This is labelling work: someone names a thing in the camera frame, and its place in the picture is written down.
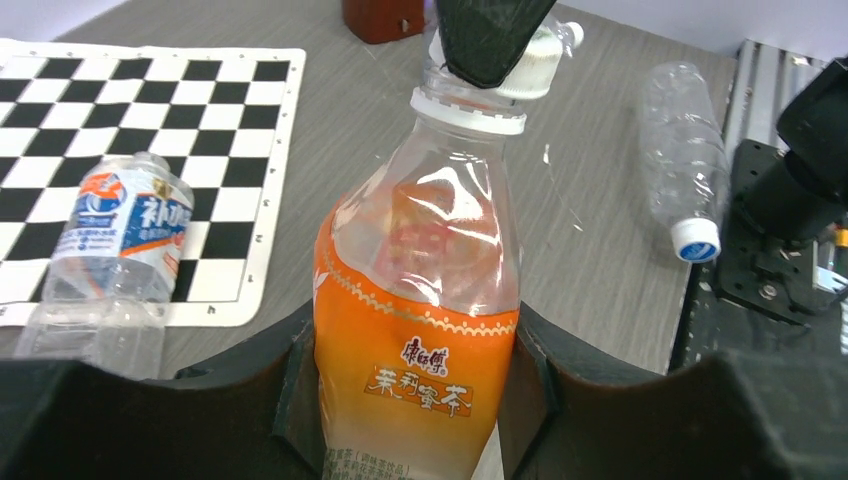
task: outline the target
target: screw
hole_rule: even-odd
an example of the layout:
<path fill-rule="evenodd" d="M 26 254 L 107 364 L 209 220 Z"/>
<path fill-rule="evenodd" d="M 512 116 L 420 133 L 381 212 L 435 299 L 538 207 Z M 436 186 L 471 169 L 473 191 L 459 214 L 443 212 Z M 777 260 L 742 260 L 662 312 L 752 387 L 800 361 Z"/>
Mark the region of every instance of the screw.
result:
<path fill-rule="evenodd" d="M 777 289 L 774 285 L 765 284 L 760 287 L 760 296 L 766 300 L 773 300 L 777 296 Z"/>

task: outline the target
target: checkered mat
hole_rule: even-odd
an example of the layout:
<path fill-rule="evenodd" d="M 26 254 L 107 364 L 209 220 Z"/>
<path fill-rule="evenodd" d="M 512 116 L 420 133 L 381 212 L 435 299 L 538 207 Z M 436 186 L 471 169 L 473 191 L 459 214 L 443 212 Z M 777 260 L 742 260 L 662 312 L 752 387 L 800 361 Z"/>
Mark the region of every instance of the checkered mat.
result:
<path fill-rule="evenodd" d="M 0 44 L 0 326 L 22 325 L 83 175 L 150 151 L 194 190 L 169 325 L 259 308 L 305 53 Z"/>

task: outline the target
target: metal bracket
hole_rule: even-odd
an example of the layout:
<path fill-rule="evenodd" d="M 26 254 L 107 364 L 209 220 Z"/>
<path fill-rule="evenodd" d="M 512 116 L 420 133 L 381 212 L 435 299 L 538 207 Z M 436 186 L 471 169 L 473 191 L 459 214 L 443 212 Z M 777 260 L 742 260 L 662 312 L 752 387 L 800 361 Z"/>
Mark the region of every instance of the metal bracket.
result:
<path fill-rule="evenodd" d="M 770 238 L 752 227 L 741 209 L 744 193 L 781 160 L 781 151 L 753 140 L 736 148 L 731 174 L 734 201 L 722 231 L 715 290 L 719 298 L 774 320 L 809 326 L 812 315 L 839 308 L 834 295 L 814 285 L 815 242 L 786 245 Z"/>

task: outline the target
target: wood grain surface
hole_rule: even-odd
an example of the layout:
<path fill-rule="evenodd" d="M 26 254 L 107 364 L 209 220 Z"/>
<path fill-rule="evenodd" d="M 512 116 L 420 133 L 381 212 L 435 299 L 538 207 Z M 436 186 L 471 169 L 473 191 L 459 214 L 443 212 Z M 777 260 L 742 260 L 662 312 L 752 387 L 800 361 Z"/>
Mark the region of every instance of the wood grain surface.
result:
<path fill-rule="evenodd" d="M 580 22 L 586 39 L 551 93 L 527 107 L 526 133 L 507 149 L 524 244 L 523 298 L 592 345 L 664 372 L 687 268 L 651 220 L 637 175 L 637 92 L 652 66 L 687 60 L 706 77 L 723 118 L 736 61 L 561 5 L 554 13 Z M 421 78 L 420 37 L 365 45 L 342 23 L 339 0 L 132 0 L 60 40 L 307 52 L 263 305 L 244 327 L 169 330 L 164 377 L 310 298 L 320 222 L 389 158 L 415 120 L 408 102 Z M 0 352 L 11 352 L 16 334 L 0 331 Z M 475 478 L 500 472 L 499 447 L 490 442 Z"/>

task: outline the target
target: orange tea bottle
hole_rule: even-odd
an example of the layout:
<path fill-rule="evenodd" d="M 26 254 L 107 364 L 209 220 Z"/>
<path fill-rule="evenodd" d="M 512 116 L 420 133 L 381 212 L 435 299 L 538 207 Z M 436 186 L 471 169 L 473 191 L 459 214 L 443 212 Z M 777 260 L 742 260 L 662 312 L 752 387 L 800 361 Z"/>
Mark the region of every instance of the orange tea bottle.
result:
<path fill-rule="evenodd" d="M 516 99 L 547 93 L 563 53 L 546 27 L 504 84 L 434 62 L 418 120 L 342 199 L 315 243 L 315 361 L 325 479 L 468 479 L 495 425 L 518 322 L 519 241 L 503 152 Z"/>

